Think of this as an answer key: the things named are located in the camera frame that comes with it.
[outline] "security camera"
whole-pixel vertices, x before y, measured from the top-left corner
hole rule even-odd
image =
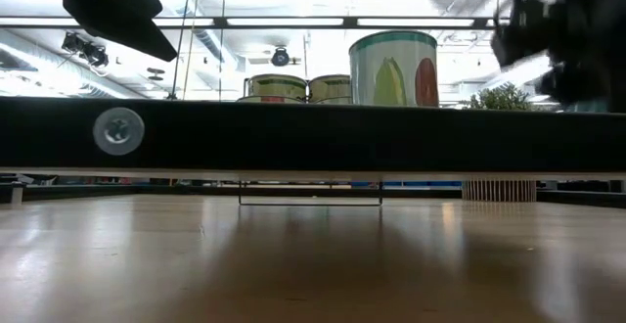
[[[275,67],[283,67],[290,62],[290,56],[287,54],[287,48],[276,48],[274,56],[272,57],[272,65]]]

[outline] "air duct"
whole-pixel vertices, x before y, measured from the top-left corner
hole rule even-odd
[[[0,49],[28,63],[61,90],[75,90],[88,85],[88,91],[99,91],[115,98],[146,98],[109,79],[94,74],[72,61],[34,45],[7,29],[0,29]]]

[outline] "ceiling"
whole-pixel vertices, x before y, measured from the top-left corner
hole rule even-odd
[[[181,9],[194,9],[198,17],[491,17],[505,0],[160,0],[160,18],[180,17]],[[30,42],[34,56],[45,52],[62,58],[61,68],[82,66],[77,57],[61,49],[67,30],[46,28],[44,18],[68,17],[61,0],[0,0],[0,18],[36,17],[41,26],[29,29],[4,26],[11,34]],[[165,98],[176,86],[179,98],[191,100],[236,100],[243,94],[246,77],[260,73],[286,73],[304,78],[331,73],[349,73],[347,49],[373,29],[224,29],[211,31],[221,42],[224,56],[244,58],[245,69],[220,66],[209,50],[190,30],[165,29],[169,41],[179,48],[179,60],[166,63],[132,49],[92,38],[106,46],[110,64],[98,70],[101,84],[112,82],[120,95],[131,92],[146,98]],[[429,30],[437,39],[437,70],[442,101],[466,99],[471,90],[460,81],[486,81],[499,67],[491,53],[490,30]],[[276,68],[269,64],[275,48],[284,46],[299,65]],[[162,69],[163,80],[149,79],[148,68]]]

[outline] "white can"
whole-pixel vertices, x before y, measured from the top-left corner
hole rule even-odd
[[[437,41],[432,36],[376,33],[354,43],[349,54],[354,104],[439,107]]]
[[[261,97],[265,103],[284,103],[291,98],[306,99],[306,81],[286,74],[260,74],[245,81],[247,97]]]
[[[309,82],[309,103],[351,104],[350,76],[330,74],[312,79]]]

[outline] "wooden floor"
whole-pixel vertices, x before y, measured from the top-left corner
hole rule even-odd
[[[0,322],[626,322],[626,210],[236,201],[0,210]]]

